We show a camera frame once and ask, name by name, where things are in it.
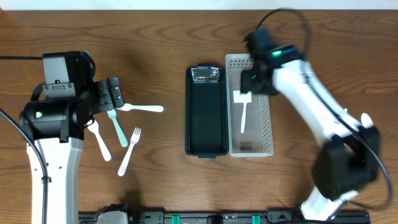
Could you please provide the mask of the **white fork pointing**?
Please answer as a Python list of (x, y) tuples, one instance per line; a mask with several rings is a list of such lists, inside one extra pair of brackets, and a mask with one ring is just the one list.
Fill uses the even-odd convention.
[(132, 105), (129, 103), (125, 103), (123, 106), (118, 107), (118, 109), (121, 111), (142, 110), (161, 113), (163, 112), (164, 107), (161, 105)]

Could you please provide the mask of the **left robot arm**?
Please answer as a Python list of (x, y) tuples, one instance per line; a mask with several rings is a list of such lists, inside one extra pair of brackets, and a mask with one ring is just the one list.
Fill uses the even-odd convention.
[(32, 223), (78, 223), (78, 170), (94, 115), (124, 105), (119, 80), (46, 78), (20, 115), (30, 141)]

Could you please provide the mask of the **clear plastic basket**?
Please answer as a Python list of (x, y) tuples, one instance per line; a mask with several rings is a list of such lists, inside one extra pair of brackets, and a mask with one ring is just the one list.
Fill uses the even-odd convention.
[(269, 98), (252, 95), (247, 104), (246, 124), (241, 133), (243, 101), (240, 96), (241, 72), (252, 67), (249, 54), (228, 54), (226, 96), (228, 101), (229, 153), (232, 157), (267, 157), (274, 153)]

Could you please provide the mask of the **black plastic basket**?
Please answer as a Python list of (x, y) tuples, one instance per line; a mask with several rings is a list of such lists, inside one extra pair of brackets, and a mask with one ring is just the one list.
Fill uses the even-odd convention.
[(185, 72), (185, 153), (212, 159), (229, 153), (225, 69), (199, 63)]

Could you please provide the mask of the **white spoon long diagonal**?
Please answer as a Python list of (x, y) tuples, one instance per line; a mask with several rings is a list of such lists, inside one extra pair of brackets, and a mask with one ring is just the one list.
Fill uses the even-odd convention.
[(241, 119), (241, 133), (244, 133), (245, 124), (246, 124), (246, 110), (247, 104), (251, 102), (251, 92), (241, 94), (243, 100), (243, 112), (242, 112), (242, 119)]

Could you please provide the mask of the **white fork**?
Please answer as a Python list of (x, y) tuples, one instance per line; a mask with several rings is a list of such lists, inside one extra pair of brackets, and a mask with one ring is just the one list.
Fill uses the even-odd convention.
[(140, 136), (141, 136), (141, 128), (136, 127), (134, 129), (134, 132), (133, 132), (131, 138), (130, 138), (130, 145), (127, 149), (127, 152), (122, 160), (121, 165), (119, 166), (118, 176), (122, 177), (125, 175), (128, 165), (129, 165), (129, 161), (130, 161), (133, 149), (134, 149), (134, 146), (139, 142)]

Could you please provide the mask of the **mint green plastic fork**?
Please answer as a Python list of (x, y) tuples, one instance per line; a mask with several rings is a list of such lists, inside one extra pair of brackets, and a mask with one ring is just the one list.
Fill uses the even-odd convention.
[(129, 142), (127, 140), (127, 137), (117, 119), (117, 112), (115, 109), (113, 110), (109, 110), (107, 111), (108, 117), (111, 119), (111, 121), (114, 124), (115, 130), (116, 130), (116, 134), (118, 136), (119, 139), (119, 143), (122, 147), (127, 147)]

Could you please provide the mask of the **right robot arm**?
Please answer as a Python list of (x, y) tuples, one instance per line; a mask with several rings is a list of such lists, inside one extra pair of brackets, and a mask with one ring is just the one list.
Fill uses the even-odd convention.
[(330, 221), (341, 206), (378, 178), (380, 134), (348, 114), (294, 45), (248, 45), (253, 66), (241, 72), (241, 92), (283, 94), (320, 148), (312, 168), (314, 189), (300, 206), (304, 220)]

